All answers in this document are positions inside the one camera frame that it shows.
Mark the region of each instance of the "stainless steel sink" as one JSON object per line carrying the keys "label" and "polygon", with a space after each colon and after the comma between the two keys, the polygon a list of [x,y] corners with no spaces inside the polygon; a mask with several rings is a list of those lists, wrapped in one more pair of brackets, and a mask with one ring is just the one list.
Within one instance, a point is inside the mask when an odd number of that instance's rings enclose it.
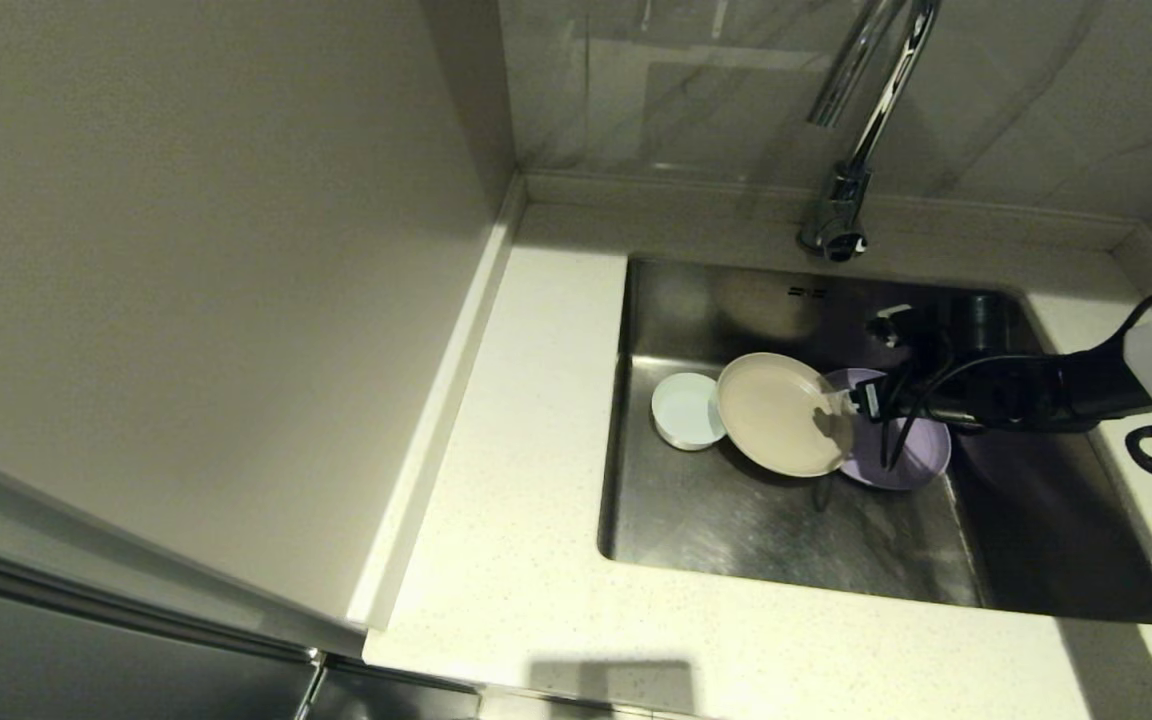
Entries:
{"label": "stainless steel sink", "polygon": [[[884,306],[955,288],[631,260],[599,548],[612,560],[927,602],[1152,623],[1152,552],[1082,434],[955,433],[927,487],[794,479],[725,439],[674,450],[650,418],[660,379],[781,353],[829,372],[890,367],[864,332]],[[1038,350],[1028,324],[1020,351]]]}

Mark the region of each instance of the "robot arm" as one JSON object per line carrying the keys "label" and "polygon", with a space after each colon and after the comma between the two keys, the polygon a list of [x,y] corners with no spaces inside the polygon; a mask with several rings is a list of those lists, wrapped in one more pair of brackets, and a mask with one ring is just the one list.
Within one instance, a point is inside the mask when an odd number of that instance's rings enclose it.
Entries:
{"label": "robot arm", "polygon": [[[1067,355],[1013,351],[1016,310],[996,293],[972,293],[920,309],[892,306],[870,320],[867,331],[889,347],[909,347],[909,357],[886,377],[862,384],[849,399],[874,423],[915,416],[964,432],[1087,432],[1100,420],[1151,414],[1151,391],[1142,379],[1152,387],[1152,378],[1139,373],[1139,363],[1126,359],[1131,355],[1126,353],[1126,344],[1132,344],[1129,331],[1149,306],[1152,296],[1105,342]],[[1129,435],[1129,450],[1152,473],[1152,457],[1139,447],[1152,429],[1142,430]],[[889,456],[884,448],[884,462],[889,458],[895,465],[905,432]]]}

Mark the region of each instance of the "beige plate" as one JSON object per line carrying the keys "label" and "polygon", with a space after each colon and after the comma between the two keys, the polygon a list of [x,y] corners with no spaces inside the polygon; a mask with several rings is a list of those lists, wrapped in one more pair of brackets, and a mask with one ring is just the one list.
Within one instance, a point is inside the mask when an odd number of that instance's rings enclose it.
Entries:
{"label": "beige plate", "polygon": [[831,412],[833,388],[793,357],[755,353],[718,377],[718,415],[753,462],[796,478],[831,473],[851,449],[851,422]]}

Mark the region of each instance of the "white bowl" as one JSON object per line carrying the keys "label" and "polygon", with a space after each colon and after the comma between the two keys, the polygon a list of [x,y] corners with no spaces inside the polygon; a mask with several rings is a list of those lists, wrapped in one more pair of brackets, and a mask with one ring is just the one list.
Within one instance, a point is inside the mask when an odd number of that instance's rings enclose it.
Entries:
{"label": "white bowl", "polygon": [[660,437],[679,450],[704,450],[727,434],[718,416],[718,382],[698,373],[677,373],[658,384],[652,420]]}

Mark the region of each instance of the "faucet spout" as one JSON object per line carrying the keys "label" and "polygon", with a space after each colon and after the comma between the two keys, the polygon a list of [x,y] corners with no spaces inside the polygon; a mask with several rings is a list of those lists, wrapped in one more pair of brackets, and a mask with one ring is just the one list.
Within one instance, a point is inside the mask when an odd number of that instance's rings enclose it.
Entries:
{"label": "faucet spout", "polygon": [[[863,76],[879,41],[908,0],[869,0],[838,53],[829,77],[814,100],[808,122],[833,127]],[[890,113],[896,108],[905,85],[914,76],[914,66],[927,45],[932,24],[940,13],[940,0],[914,0],[905,23],[905,38],[893,60],[887,82],[879,92],[865,127],[856,138],[850,158],[839,162],[824,182],[820,199],[814,203],[803,228],[799,244],[813,255],[829,260],[850,260],[867,250],[869,242],[861,228],[861,203],[869,187],[869,158],[873,154]]]}

